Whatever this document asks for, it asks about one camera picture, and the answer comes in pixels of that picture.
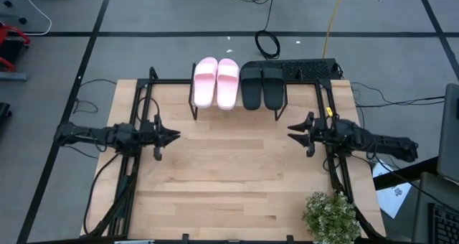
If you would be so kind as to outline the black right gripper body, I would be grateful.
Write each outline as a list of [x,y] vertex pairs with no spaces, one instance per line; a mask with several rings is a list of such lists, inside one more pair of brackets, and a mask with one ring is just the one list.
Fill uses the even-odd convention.
[[308,115],[306,119],[308,132],[308,150],[307,157],[312,157],[316,152],[316,142],[330,144],[332,142],[332,129],[328,126],[327,117],[314,118],[314,115]]

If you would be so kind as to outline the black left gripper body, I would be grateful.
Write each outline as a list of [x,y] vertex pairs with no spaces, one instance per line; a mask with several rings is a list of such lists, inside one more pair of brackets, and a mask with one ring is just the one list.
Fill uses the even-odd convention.
[[141,138],[143,145],[154,145],[153,157],[156,161],[161,161],[164,136],[162,135],[160,115],[155,115],[153,121],[144,120],[141,122]]

